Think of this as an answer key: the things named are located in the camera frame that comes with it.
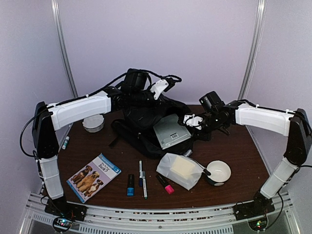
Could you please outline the white fluted ceramic bowl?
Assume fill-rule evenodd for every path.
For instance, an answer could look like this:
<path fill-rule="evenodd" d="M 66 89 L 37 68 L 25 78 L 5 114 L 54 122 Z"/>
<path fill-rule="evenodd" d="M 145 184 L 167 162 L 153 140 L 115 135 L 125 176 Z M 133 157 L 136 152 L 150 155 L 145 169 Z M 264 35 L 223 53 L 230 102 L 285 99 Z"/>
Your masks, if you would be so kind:
<path fill-rule="evenodd" d="M 85 118 L 82 122 L 83 128 L 89 133 L 99 132 L 104 127 L 105 119 L 103 115 L 94 115 Z"/>

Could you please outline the translucent bag with sandwich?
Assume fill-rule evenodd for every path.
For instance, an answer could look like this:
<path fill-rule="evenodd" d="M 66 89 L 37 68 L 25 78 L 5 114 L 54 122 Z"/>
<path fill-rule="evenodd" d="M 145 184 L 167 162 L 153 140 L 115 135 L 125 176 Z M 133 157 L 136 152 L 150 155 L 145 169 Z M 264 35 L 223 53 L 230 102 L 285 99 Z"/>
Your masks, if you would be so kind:
<path fill-rule="evenodd" d="M 160 160 L 156 171 L 186 190 L 190 190 L 198 183 L 203 167 L 188 157 L 167 153 Z"/>

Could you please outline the black student backpack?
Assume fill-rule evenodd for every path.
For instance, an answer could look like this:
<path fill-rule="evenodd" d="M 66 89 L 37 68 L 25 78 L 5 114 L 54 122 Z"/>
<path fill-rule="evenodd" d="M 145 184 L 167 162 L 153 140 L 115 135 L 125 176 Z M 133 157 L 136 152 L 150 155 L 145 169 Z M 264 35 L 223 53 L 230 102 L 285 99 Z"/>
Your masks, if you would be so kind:
<path fill-rule="evenodd" d="M 161 95 L 160 103 L 152 107 L 127 107 L 123 109 L 123 119 L 115 119 L 111 128 L 116 138 L 109 144 L 113 148 L 119 139 L 125 140 L 142 155 L 150 159 L 161 159 L 166 153 L 182 155 L 193 149 L 194 139 L 190 138 L 168 149 L 162 149 L 153 130 L 163 117 L 170 114 L 181 116 L 190 108 L 183 102 Z"/>

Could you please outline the blue highlighter marker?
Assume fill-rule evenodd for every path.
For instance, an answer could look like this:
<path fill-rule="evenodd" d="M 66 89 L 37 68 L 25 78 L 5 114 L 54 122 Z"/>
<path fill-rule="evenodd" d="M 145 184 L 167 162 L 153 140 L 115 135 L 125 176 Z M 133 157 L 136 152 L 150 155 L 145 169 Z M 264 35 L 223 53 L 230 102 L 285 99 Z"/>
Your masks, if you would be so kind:
<path fill-rule="evenodd" d="M 134 196 L 135 193 L 135 176 L 134 174 L 128 174 L 127 179 L 127 196 Z"/>

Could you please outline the white pen green tip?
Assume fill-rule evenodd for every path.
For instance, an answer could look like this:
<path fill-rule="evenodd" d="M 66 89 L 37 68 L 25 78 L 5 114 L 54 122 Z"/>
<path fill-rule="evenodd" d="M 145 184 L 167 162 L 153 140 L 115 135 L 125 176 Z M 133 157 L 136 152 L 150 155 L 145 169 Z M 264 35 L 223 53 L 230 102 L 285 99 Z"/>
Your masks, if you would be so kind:
<path fill-rule="evenodd" d="M 142 185 L 143 185 L 143 196 L 144 196 L 145 199 L 147 199 L 148 198 L 148 192 L 147 192 L 145 171 L 142 172 Z"/>

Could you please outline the dog picture book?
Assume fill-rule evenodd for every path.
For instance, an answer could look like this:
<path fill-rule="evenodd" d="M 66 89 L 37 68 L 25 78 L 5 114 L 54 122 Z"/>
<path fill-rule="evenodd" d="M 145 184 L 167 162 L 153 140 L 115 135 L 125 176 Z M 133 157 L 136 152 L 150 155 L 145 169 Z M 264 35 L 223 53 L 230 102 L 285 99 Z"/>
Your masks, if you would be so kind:
<path fill-rule="evenodd" d="M 120 173 L 119 167 L 100 154 L 66 182 L 79 200 L 86 203 Z"/>

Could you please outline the aluminium front rail frame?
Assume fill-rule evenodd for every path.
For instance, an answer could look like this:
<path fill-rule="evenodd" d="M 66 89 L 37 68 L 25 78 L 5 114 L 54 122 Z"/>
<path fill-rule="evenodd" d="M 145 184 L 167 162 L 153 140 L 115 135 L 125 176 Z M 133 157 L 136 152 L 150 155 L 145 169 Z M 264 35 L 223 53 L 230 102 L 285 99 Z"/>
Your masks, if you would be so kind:
<path fill-rule="evenodd" d="M 259 234 L 302 234 L 288 193 L 281 193 L 283 211 L 276 222 Z M 57 234 L 56 216 L 44 212 L 47 198 L 31 193 L 22 215 L 18 234 Z M 235 203 L 187 209 L 139 210 L 85 205 L 84 221 L 75 221 L 65 234 L 258 234 L 252 221 L 236 219 Z"/>

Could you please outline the aluminium corner post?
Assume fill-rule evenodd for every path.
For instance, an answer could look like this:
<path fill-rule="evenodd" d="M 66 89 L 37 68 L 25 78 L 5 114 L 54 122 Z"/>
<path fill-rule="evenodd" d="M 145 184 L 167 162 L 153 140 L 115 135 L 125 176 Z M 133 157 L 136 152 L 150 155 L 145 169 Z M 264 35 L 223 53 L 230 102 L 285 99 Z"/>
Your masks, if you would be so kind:
<path fill-rule="evenodd" d="M 69 61 L 68 53 L 66 49 L 64 32 L 63 32 L 62 22 L 61 22 L 61 15 L 60 15 L 60 10 L 59 10 L 59 1 L 51 0 L 51 6 L 52 6 L 52 13 L 53 13 L 53 18 L 54 18 L 54 22 L 56 26 L 57 35 L 58 35 L 61 58 L 62 58 L 63 66 L 65 69 L 66 77 L 69 82 L 69 87 L 70 87 L 73 97 L 77 98 L 78 91 L 74 82 L 74 78 L 73 78 L 72 70 L 70 66 L 70 61 Z"/>
<path fill-rule="evenodd" d="M 247 65 L 246 65 L 243 81 L 241 84 L 241 88 L 239 91 L 238 99 L 245 99 L 247 97 L 249 88 L 252 82 L 254 69 L 256 66 L 256 56 L 260 48 L 261 39 L 262 39 L 266 5 L 267 5 L 266 0 L 258 1 L 252 43 L 251 43 Z"/>

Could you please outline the right circuit board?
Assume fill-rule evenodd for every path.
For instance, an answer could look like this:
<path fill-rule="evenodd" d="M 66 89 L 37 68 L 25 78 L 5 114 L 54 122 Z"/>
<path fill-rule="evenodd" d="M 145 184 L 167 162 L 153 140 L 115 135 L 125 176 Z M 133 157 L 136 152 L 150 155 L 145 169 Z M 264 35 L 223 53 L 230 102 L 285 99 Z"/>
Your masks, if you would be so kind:
<path fill-rule="evenodd" d="M 248 225 L 253 231 L 262 231 L 266 229 L 268 220 L 266 218 L 253 219 L 248 221 Z"/>

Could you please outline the grey shrink-wrapped notebook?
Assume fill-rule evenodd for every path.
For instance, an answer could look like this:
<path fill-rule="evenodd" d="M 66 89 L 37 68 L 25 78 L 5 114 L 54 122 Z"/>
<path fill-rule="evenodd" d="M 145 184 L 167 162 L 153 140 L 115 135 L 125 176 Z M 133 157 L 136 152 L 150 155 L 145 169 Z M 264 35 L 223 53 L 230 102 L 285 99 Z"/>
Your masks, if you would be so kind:
<path fill-rule="evenodd" d="M 163 117 L 153 126 L 153 129 L 163 150 L 191 138 L 188 129 L 178 124 L 177 114 Z"/>

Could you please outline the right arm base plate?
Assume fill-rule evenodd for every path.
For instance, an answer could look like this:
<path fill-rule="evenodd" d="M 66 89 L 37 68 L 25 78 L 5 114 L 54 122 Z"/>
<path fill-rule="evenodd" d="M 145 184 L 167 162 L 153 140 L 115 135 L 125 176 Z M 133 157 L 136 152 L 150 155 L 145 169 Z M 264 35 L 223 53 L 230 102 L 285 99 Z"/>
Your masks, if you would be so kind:
<path fill-rule="evenodd" d="M 262 207 L 254 201 L 249 201 L 245 203 L 237 202 L 233 206 L 233 211 L 236 220 L 243 220 L 271 213 L 275 211 L 275 207 L 273 204 L 268 204 L 265 207 Z"/>

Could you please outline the pink highlighter marker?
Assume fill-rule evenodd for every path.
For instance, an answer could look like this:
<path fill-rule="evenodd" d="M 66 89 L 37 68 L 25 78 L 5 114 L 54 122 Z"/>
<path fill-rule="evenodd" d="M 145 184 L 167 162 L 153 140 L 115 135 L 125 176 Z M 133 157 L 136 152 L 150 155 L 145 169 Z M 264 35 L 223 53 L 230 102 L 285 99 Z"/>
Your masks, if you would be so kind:
<path fill-rule="evenodd" d="M 156 175 L 156 178 L 160 182 L 160 184 L 163 186 L 163 188 L 166 190 L 168 194 L 172 194 L 174 192 L 173 187 L 169 184 L 169 182 L 166 180 L 166 178 L 160 174 Z"/>

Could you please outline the left aluminium corner post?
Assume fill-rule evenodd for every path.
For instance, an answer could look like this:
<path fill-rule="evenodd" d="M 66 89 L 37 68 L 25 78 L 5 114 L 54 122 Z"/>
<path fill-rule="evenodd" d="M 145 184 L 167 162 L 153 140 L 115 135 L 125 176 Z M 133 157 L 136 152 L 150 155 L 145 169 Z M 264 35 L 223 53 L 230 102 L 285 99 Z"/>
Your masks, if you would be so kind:
<path fill-rule="evenodd" d="M 61 22 L 61 15 L 60 15 L 60 10 L 59 10 L 59 1 L 51 0 L 51 6 L 52 6 L 52 13 L 53 13 L 53 18 L 54 18 L 54 22 L 56 26 L 57 35 L 58 35 L 61 58 L 62 58 L 63 66 L 65 69 L 66 77 L 69 82 L 69 87 L 70 87 L 73 97 L 77 98 L 78 91 L 74 82 L 74 78 L 73 78 L 72 70 L 70 66 L 70 61 L 69 61 L 68 53 L 66 49 L 64 32 L 63 32 L 62 22 Z"/>

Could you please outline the white bowl black base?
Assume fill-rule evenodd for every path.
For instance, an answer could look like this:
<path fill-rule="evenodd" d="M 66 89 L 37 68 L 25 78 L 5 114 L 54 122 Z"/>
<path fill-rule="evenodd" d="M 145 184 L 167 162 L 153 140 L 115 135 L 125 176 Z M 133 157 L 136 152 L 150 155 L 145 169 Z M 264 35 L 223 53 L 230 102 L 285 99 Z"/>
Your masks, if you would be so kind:
<path fill-rule="evenodd" d="M 228 181 L 232 175 L 229 165 L 221 160 L 215 160 L 210 162 L 206 169 L 211 173 L 210 176 L 206 176 L 206 180 L 210 185 L 222 186 Z"/>

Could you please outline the white glue stick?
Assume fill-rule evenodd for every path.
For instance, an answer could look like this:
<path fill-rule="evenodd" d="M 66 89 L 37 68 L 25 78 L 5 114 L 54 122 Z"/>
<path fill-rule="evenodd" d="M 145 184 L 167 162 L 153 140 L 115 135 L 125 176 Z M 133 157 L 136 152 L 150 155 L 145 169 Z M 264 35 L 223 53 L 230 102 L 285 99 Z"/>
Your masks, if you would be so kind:
<path fill-rule="evenodd" d="M 65 138 L 65 140 L 64 140 L 64 142 L 63 142 L 63 145 L 62 145 L 62 147 L 61 147 L 63 150 L 66 149 L 66 147 L 67 147 L 67 145 L 68 145 L 68 142 L 69 142 L 69 139 L 70 139 L 69 136 L 67 136 L 67 137 Z"/>

